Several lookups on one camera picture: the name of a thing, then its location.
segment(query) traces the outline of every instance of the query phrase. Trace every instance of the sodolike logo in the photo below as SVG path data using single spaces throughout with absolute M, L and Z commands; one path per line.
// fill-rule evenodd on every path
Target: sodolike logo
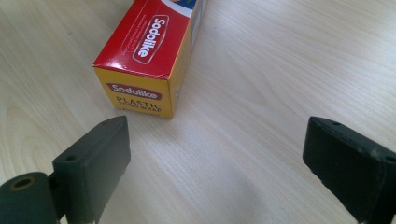
M 155 92 L 155 91 L 150 91 L 134 86 L 127 86 L 123 84 L 117 84 L 117 83 L 107 83 L 107 86 L 115 92 L 121 92 L 125 94 L 130 94 L 133 96 L 140 96 L 143 98 L 149 98 L 151 100 L 161 100 L 163 98 L 163 95 Z
M 157 52 L 161 43 L 165 39 L 166 28 L 169 17 L 166 15 L 155 15 L 148 24 L 146 32 L 143 34 L 139 45 L 134 51 L 134 59 L 140 63 L 147 64 Z

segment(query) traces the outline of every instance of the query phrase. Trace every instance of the yellow box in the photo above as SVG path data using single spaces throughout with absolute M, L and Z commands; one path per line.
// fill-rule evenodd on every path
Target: yellow box
M 93 63 L 116 108 L 172 118 L 206 0 L 135 0 Z

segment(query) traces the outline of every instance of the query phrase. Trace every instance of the table surface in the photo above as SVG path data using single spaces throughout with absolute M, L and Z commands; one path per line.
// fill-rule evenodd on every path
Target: table surface
M 131 4 L 0 0 L 1 183 L 126 115 L 101 223 L 356 223 L 304 165 L 306 125 L 396 150 L 395 1 L 208 0 L 173 119 L 115 109 L 93 72 Z

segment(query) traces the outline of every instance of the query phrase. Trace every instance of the wooden table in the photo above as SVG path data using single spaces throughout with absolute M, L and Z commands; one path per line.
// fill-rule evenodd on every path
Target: wooden table
M 0 0 L 1 183 L 126 115 L 103 224 L 356 223 L 304 165 L 306 124 L 396 150 L 395 1 L 208 0 L 173 119 L 115 109 L 93 72 L 131 4 Z

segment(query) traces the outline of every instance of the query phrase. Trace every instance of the black plastic part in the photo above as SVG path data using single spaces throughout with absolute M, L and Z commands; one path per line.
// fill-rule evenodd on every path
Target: black plastic part
M 56 179 L 68 189 L 69 223 L 99 222 L 131 160 L 125 117 L 103 121 L 53 161 Z
M 0 187 L 1 224 L 99 222 L 131 160 L 126 117 L 108 119 L 52 163 L 55 172 L 30 173 Z
M 310 118 L 304 162 L 359 223 L 390 223 L 396 154 L 343 124 Z
M 57 221 L 45 174 L 20 175 L 0 187 L 0 223 L 55 224 Z

